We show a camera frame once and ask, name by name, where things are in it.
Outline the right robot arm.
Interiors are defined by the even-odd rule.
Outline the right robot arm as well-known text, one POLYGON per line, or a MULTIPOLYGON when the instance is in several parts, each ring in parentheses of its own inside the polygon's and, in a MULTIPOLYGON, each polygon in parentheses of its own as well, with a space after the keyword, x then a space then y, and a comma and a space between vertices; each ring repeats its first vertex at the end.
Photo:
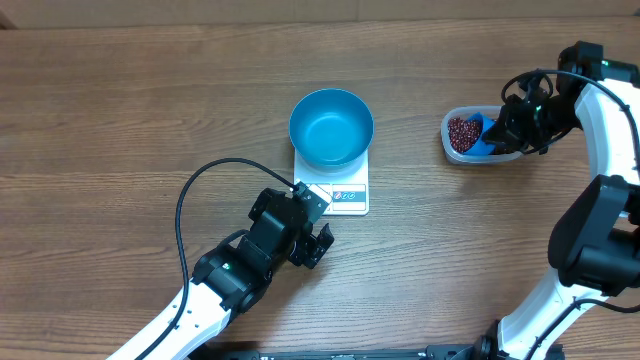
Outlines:
POLYGON ((498 120, 482 139, 500 150, 544 154, 583 132, 592 180, 554 226, 549 270, 527 298, 481 336, 471 359, 544 359, 555 340, 594 306, 639 285, 639 69, 578 41, 554 70, 513 78, 523 96, 503 94, 498 120))

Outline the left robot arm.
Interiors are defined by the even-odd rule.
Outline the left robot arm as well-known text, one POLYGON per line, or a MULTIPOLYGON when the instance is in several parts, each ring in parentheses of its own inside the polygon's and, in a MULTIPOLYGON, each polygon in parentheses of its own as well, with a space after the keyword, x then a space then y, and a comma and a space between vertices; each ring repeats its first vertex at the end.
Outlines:
POLYGON ((312 269, 334 242, 328 225, 313 225, 332 197, 318 185, 298 184, 291 196, 264 189, 238 230, 203 255, 170 304, 110 357, 185 359, 220 334, 266 293, 285 262, 312 269))

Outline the blue plastic measuring scoop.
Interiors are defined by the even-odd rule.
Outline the blue plastic measuring scoop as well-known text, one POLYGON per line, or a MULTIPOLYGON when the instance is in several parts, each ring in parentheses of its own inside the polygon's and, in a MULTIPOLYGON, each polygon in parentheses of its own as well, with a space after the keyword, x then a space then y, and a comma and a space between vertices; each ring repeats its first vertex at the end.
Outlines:
POLYGON ((480 112, 477 112, 471 115, 468 118, 468 121, 479 124, 481 126, 481 130, 477 140, 471 146, 471 148, 465 152, 465 155, 472 155, 472 156, 491 155, 494 152, 496 146, 486 142, 484 140, 484 135, 494 127, 494 125, 496 124, 496 121, 480 112))

